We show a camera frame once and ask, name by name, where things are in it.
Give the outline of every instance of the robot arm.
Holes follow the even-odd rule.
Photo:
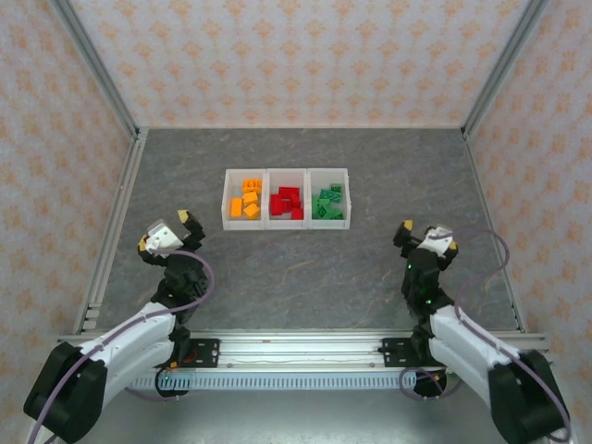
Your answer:
[[[455,307],[439,286],[439,273],[458,254],[451,231],[429,227],[425,238],[419,240],[412,236],[412,228],[410,220],[401,223],[394,244],[407,259],[401,291],[419,320],[412,336],[416,354],[442,363],[471,387],[489,407],[496,427],[509,443],[531,442],[563,428],[558,407],[517,363],[530,368],[567,412],[545,357],[496,339]]]
[[[43,421],[46,428],[66,442],[84,437],[104,407],[139,375],[155,366],[181,363],[187,355],[190,331],[183,325],[197,305],[174,314],[166,311],[199,300],[207,290],[208,280],[202,264],[193,258],[156,253],[164,249],[195,251],[200,248],[200,240],[204,238],[202,226],[186,210],[179,211],[179,218],[190,232],[183,240],[167,224],[158,221],[138,245],[138,254],[144,262],[165,268],[165,278],[151,301],[136,315],[97,339],[76,348],[67,343],[59,344],[50,353],[33,385],[24,412],[37,419],[64,374],[97,345],[102,347],[80,367],[76,377],[67,381]],[[138,318],[144,321],[126,327]],[[116,332],[120,332],[117,337],[104,345]]]

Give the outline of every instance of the plastic bin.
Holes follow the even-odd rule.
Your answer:
[[[307,229],[307,217],[311,213],[309,180],[306,168],[269,168],[267,180],[265,181],[264,194],[267,202],[269,218],[266,220],[267,229]],[[300,189],[300,198],[304,218],[291,220],[291,213],[284,213],[281,216],[272,216],[269,211],[271,194],[277,194],[279,187],[293,187]]]
[[[245,215],[230,217],[233,197],[242,197],[242,182],[245,179],[260,179],[261,216],[250,220]],[[343,220],[313,219],[313,194],[320,194],[331,184],[341,185],[341,201],[333,203],[343,213]],[[290,213],[271,216],[269,212],[270,195],[277,193],[279,187],[298,187],[301,189],[303,220],[291,220]],[[222,225],[225,230],[240,229],[349,229],[352,217],[350,180],[347,168],[268,168],[268,169],[227,169],[222,196]]]
[[[332,183],[341,185],[341,202],[333,203],[343,213],[343,220],[313,219],[312,211],[309,213],[307,225],[309,229],[350,229],[352,217],[352,199],[350,197],[350,178],[347,168],[308,168],[311,197],[320,194],[322,189],[328,190]]]
[[[264,169],[227,169],[224,179],[224,194],[222,195],[222,226],[226,230],[233,229],[265,229],[269,205],[265,201]],[[249,219],[244,214],[241,217],[230,217],[230,205],[233,197],[242,197],[242,182],[246,179],[260,179],[262,192],[259,196],[261,215],[257,219]]]

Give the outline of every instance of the orange patterned wall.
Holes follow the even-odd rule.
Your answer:
[[[592,3],[550,2],[471,144],[528,325],[592,436]]]
[[[143,126],[460,127],[527,0],[74,0]]]
[[[129,137],[48,1],[0,3],[0,440],[74,326]]]

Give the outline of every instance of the orange block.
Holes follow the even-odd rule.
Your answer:
[[[258,204],[259,198],[257,197],[257,193],[255,191],[246,192],[242,196],[242,200],[244,201],[244,206],[249,206],[250,204]]]
[[[260,179],[245,179],[242,182],[242,193],[255,191],[257,194],[261,194],[262,184]]]
[[[230,204],[230,217],[241,217],[242,216],[242,198],[233,197]]]
[[[261,208],[259,208],[256,203],[251,203],[244,209],[244,214],[249,219],[256,219],[261,215]]]

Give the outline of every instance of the floor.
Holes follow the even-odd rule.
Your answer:
[[[397,390],[201,391],[179,403],[120,393],[80,444],[502,444],[468,387],[436,402]]]
[[[347,167],[351,229],[222,230],[226,168]],[[404,218],[485,227],[471,159],[457,129],[151,129],[108,280],[99,328],[111,328],[152,296],[162,271],[136,246],[146,228],[188,208],[202,222],[201,254],[216,295],[189,326],[208,328],[411,329],[400,288],[405,261],[392,245]],[[457,239],[441,275],[454,298],[464,281],[498,263],[492,239]],[[502,276],[466,295],[465,310],[489,329],[517,327]]]

